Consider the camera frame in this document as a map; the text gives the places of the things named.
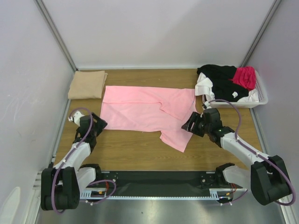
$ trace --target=wooden table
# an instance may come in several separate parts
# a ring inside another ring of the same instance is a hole
[[[194,88],[196,70],[107,70],[106,85]],[[202,111],[201,97],[196,99],[198,112]],[[72,100],[69,112],[86,107],[100,114],[101,99]],[[223,125],[236,129],[238,116],[234,109],[219,109]],[[261,150],[249,109],[240,109],[242,126],[239,135],[253,147]],[[56,163],[70,150],[77,126],[66,121]],[[97,163],[102,170],[214,170],[227,162],[245,166],[231,153],[219,148],[207,136],[193,135],[184,153],[164,144],[160,132],[104,130],[97,138],[97,146],[84,163]]]

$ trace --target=beige folded cloth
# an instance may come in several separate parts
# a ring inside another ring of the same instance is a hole
[[[76,71],[71,82],[68,98],[101,99],[106,78],[107,73],[105,71]]]

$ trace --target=pink t-shirt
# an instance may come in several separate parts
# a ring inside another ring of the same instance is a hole
[[[106,86],[100,117],[108,130],[161,131],[164,143],[183,152],[192,133],[181,126],[194,111],[194,89]]]

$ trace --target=white laundry basket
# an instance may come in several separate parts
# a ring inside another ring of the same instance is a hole
[[[259,102],[240,102],[240,103],[232,102],[232,104],[239,108],[253,108],[255,106],[264,105],[268,103],[268,97],[267,97],[265,86],[263,85],[261,77],[257,71],[256,71],[256,90],[258,93]],[[202,96],[202,102],[203,103],[206,102],[206,97],[204,95]],[[211,102],[210,106],[213,108],[231,108],[231,106],[225,102]]]

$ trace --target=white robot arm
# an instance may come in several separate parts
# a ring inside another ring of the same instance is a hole
[[[220,185],[235,183],[250,189],[262,205],[295,193],[291,189],[283,159],[277,155],[270,157],[258,151],[237,136],[230,127],[222,126],[216,108],[205,109],[202,114],[193,112],[182,128],[201,137],[207,134],[212,142],[234,154],[249,169],[241,169],[233,163],[219,166],[216,168],[216,174]]]
[[[96,137],[107,125],[106,121],[94,113],[91,113],[91,116],[85,116],[80,111],[76,111],[69,118],[69,121],[79,127],[68,154],[57,165],[44,169],[42,172],[41,207],[43,210],[53,210],[52,186],[55,186],[55,209],[74,209],[78,206],[80,193],[91,182],[101,179],[98,164],[81,165],[84,159],[92,153],[97,143]]]

